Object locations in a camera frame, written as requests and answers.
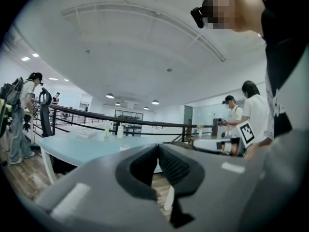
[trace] cable railing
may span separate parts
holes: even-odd
[[[149,132],[135,132],[135,131],[128,131],[128,130],[124,131],[125,135],[131,135],[131,136],[141,136],[141,135],[176,136],[176,138],[173,140],[170,140],[170,142],[174,142],[176,140],[186,142],[186,138],[190,138],[198,134],[198,133],[187,133],[188,128],[196,128],[197,125],[175,124],[175,123],[143,121],[143,120],[133,120],[133,119],[126,119],[126,118],[111,117],[111,116],[105,116],[105,115],[98,114],[98,113],[81,111],[81,110],[63,107],[63,106],[54,105],[54,104],[50,104],[48,107],[49,107],[49,118],[50,118],[49,121],[50,121],[50,126],[52,128],[53,135],[56,134],[56,130],[70,132],[69,130],[61,128],[62,125],[71,125],[71,126],[75,125],[79,127],[104,131],[103,128],[91,126],[94,123],[99,123],[100,121],[103,122],[104,120],[115,122],[113,130],[110,130],[110,132],[113,132],[115,135],[117,135],[118,127],[120,126],[120,123],[135,124],[135,125],[141,125],[141,126],[143,125],[152,126],[152,128],[153,127],[155,128],[165,128],[165,127],[182,128],[181,133],[149,133]],[[204,128],[211,128],[212,131],[204,132],[203,134],[211,133],[212,136],[217,136],[216,135],[217,125],[205,125]]]

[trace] man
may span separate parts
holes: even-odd
[[[60,93],[59,92],[57,92],[56,93],[56,95],[53,97],[53,100],[52,100],[52,104],[58,104],[59,103],[59,95],[60,95]]]
[[[236,101],[231,95],[228,95],[222,103],[230,109],[227,121],[222,123],[223,126],[227,126],[227,131],[230,131],[240,123],[242,108],[236,105]]]
[[[12,165],[22,162],[22,158],[19,156],[20,150],[24,158],[34,156],[34,152],[31,151],[23,134],[24,109],[28,108],[32,115],[36,113],[37,109],[33,106],[31,97],[34,88],[41,83],[42,78],[43,76],[41,73],[32,73],[23,84],[19,96],[20,103],[12,107],[13,121],[11,129],[13,136],[10,153],[10,163]]]
[[[292,74],[303,57],[308,58],[306,3],[307,0],[204,0],[201,8],[191,12],[200,28],[212,23],[214,28],[237,32],[250,30],[260,34],[267,43],[266,87],[270,109],[267,138],[247,150],[248,158],[258,147],[269,145],[275,137],[289,132],[292,129],[289,117],[302,116],[289,112],[288,117],[281,102],[284,100],[284,106],[290,107],[285,98],[291,96],[287,86],[293,86],[288,85]],[[294,129],[304,129],[308,125],[305,120],[297,120],[297,123]]]

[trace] person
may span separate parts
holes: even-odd
[[[255,137],[254,141],[259,143],[265,139],[264,132],[267,130],[269,115],[267,98],[260,95],[257,86],[252,81],[244,82],[241,90],[246,97],[241,123],[249,121]]]
[[[31,96],[34,88],[41,83],[43,76],[41,73],[32,73],[28,79],[24,82],[19,96],[19,103],[12,107],[12,142],[10,152],[10,163],[12,165],[22,162],[22,158],[19,156],[21,150],[24,158],[34,156],[34,152],[31,151],[30,146],[23,134],[23,120],[24,110],[28,108],[30,114],[33,115],[36,112],[35,107],[31,102]]]
[[[57,92],[56,95],[53,97],[52,104],[57,105],[59,103],[59,98],[58,98],[59,95],[60,95],[60,93]]]
[[[307,109],[303,109],[303,114],[298,114],[297,109],[293,109],[295,104],[292,106],[289,99],[293,97],[302,105],[303,100],[307,99],[300,88],[308,87],[307,82],[301,78],[306,72],[304,59],[309,59],[309,34],[304,21],[306,3],[307,0],[204,0],[201,8],[191,11],[200,28],[210,23],[214,28],[236,32],[253,31],[266,41],[265,80],[270,110],[265,132],[267,138],[247,149],[248,159],[257,148],[269,145],[274,138],[288,133],[292,129],[292,117],[293,129],[308,128],[308,122],[299,119],[306,116]],[[301,85],[297,83],[297,79],[302,80]],[[302,96],[292,96],[296,88]],[[289,107],[289,117],[283,107],[283,100],[284,106]]]
[[[232,130],[237,124],[241,121],[242,108],[236,105],[236,101],[233,96],[228,95],[223,101],[223,104],[226,104],[230,109],[228,113],[227,121],[222,123],[223,126],[227,126],[227,131]]]

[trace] black cap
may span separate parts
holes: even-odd
[[[222,104],[227,104],[228,101],[232,101],[232,100],[235,100],[234,97],[231,95],[228,95],[226,96],[225,101],[223,101]]]

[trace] wooden floor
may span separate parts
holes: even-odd
[[[9,159],[9,151],[7,150],[10,141],[9,133],[0,139],[0,161]],[[33,201],[51,185],[41,153],[39,151],[35,151],[35,153],[34,157],[23,159],[20,164],[11,165],[8,162],[6,166],[2,167],[15,192]],[[171,209],[164,211],[163,206],[169,192],[169,186],[167,179],[162,174],[154,174],[152,188],[157,192],[159,209],[167,220],[170,218]]]

